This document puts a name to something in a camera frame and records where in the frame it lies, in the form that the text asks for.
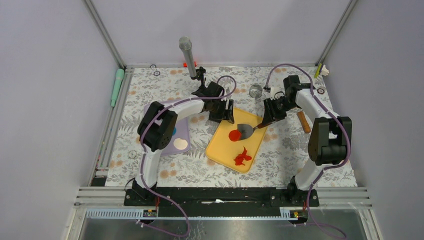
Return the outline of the metal dough scraper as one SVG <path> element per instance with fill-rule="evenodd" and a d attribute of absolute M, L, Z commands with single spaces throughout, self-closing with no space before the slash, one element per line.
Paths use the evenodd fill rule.
<path fill-rule="evenodd" d="M 255 130 L 262 129 L 264 127 L 267 127 L 270 124 L 271 123 L 267 123 L 267 124 L 260 123 L 257 126 L 253 127 L 252 125 L 249 125 L 249 124 L 246 124 L 246 123 L 239 123 L 237 125 L 237 130 L 241 134 L 239 140 L 248 139 L 249 137 L 251 137 L 253 135 L 253 133 L 255 132 Z"/>

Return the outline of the wooden dough roller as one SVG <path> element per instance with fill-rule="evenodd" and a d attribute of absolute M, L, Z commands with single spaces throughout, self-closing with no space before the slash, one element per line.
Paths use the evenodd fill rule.
<path fill-rule="evenodd" d="M 297 117 L 300 121 L 301 127 L 306 134 L 311 133 L 311 127 L 306 119 L 306 116 L 303 111 L 297 112 Z"/>

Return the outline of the yellow tray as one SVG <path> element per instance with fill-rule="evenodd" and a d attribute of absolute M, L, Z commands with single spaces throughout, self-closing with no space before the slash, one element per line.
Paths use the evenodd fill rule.
<path fill-rule="evenodd" d="M 234 124 L 225 120 L 219 124 L 205 150 L 205 155 L 212 161 L 245 174 L 251 169 L 255 162 L 267 128 L 264 127 L 255 130 L 253 135 L 247 139 L 235 142 L 230 141 L 228 134 L 230 131 L 237 129 L 237 124 L 248 124 L 255 127 L 263 120 L 262 117 L 239 108 L 233 110 L 233 116 Z M 245 165 L 236 166 L 234 158 L 238 154 L 241 154 L 244 148 L 247 149 L 247 154 L 252 157 L 252 160 L 244 161 Z"/>

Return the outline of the red dough scrap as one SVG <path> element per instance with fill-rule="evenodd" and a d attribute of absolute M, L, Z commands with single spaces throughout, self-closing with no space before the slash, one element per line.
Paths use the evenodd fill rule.
<path fill-rule="evenodd" d="M 245 166 L 244 161 L 251 161 L 253 158 L 248 155 L 248 150 L 244 147 L 242 153 L 238 154 L 233 160 L 236 166 Z"/>

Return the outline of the red dough ball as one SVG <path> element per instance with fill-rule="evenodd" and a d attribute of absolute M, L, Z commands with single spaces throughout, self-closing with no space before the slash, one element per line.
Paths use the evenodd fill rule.
<path fill-rule="evenodd" d="M 237 141 L 241 140 L 242 133 L 239 130 L 234 129 L 234 130 L 232 130 L 228 133 L 228 138 L 232 142 L 237 142 Z"/>

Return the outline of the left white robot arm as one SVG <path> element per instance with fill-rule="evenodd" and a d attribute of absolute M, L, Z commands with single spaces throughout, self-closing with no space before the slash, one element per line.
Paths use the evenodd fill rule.
<path fill-rule="evenodd" d="M 203 92 L 195 92 L 186 98 L 168 104 L 151 102 L 137 129 L 142 152 L 135 181 L 141 188 L 135 197 L 142 205 L 148 206 L 155 200 L 152 187 L 157 183 L 159 159 L 163 149 L 172 141 L 177 122 L 202 112 L 224 113 L 227 110 L 225 101 L 229 102 L 229 109 L 232 110 L 233 103 L 229 97 L 236 87 L 234 83 L 233 89 L 223 95 L 224 88 L 210 82 Z"/>

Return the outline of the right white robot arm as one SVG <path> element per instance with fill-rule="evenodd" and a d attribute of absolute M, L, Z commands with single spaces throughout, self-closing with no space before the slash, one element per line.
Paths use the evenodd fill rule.
<path fill-rule="evenodd" d="M 293 206 L 306 199 L 305 191 L 313 189 L 327 169 L 338 167 L 350 156 L 352 120 L 339 116 L 320 99 L 312 83 L 301 83 L 298 75 L 283 80 L 284 95 L 263 101 L 264 116 L 259 128 L 285 119 L 287 112 L 300 108 L 312 121 L 307 152 L 309 159 L 287 186 L 287 201 Z"/>

